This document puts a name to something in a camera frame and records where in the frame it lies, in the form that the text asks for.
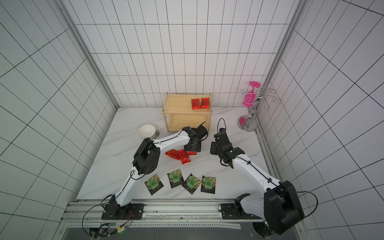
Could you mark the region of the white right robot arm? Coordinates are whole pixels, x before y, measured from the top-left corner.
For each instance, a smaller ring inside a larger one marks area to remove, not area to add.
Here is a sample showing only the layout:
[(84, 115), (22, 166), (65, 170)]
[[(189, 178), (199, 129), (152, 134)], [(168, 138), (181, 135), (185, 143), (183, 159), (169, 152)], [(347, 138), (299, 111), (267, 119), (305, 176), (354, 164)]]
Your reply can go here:
[(262, 237), (282, 235), (305, 219), (298, 193), (289, 181), (281, 182), (256, 166), (239, 147), (233, 147), (225, 128), (214, 135), (211, 154), (220, 158), (221, 165), (231, 167), (245, 176), (263, 195), (254, 198), (244, 193), (235, 199), (234, 209), (239, 218), (256, 216), (262, 222), (253, 223)]

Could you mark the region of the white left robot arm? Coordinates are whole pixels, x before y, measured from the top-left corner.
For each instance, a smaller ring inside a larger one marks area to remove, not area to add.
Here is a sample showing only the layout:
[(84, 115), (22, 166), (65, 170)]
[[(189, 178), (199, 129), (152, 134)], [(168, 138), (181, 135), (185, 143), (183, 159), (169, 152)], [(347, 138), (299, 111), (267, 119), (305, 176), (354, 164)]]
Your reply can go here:
[(133, 167), (129, 176), (114, 195), (103, 204), (102, 220), (140, 220), (143, 216), (144, 204), (133, 204), (130, 194), (135, 183), (155, 171), (161, 154), (177, 147), (184, 147), (193, 152), (201, 151), (201, 142), (208, 136), (208, 130), (203, 124), (197, 128), (184, 127), (178, 133), (162, 139), (143, 140), (134, 154)]

